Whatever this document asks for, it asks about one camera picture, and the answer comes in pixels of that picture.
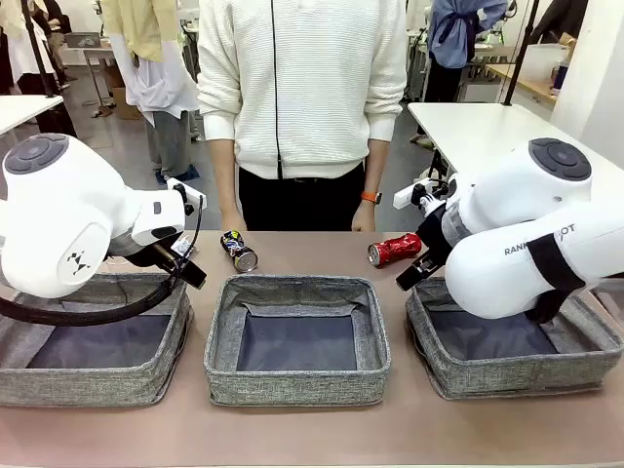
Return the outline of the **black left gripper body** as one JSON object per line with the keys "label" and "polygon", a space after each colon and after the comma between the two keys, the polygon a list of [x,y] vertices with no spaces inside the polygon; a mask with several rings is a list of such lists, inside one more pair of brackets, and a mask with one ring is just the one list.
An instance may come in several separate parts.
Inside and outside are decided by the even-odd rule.
{"label": "black left gripper body", "polygon": [[161,244],[153,244],[145,250],[150,265],[166,271],[196,290],[204,287],[206,272],[186,254],[179,254],[171,247]]}

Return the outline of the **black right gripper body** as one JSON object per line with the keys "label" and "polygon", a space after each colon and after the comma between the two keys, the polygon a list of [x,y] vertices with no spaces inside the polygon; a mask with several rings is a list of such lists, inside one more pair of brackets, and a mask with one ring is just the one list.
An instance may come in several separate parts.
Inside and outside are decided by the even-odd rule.
{"label": "black right gripper body", "polygon": [[416,230],[422,244],[427,248],[413,264],[420,276],[433,275],[446,264],[451,252],[452,246],[447,241],[442,228],[445,212],[445,207],[438,207],[424,218]]}

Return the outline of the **person's left hand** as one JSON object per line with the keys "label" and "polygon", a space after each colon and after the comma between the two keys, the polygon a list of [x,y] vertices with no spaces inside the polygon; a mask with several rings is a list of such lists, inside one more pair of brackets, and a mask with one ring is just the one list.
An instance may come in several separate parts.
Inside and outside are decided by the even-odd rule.
{"label": "person's left hand", "polygon": [[375,231],[375,204],[371,201],[362,200],[356,210],[351,224],[353,232]]}

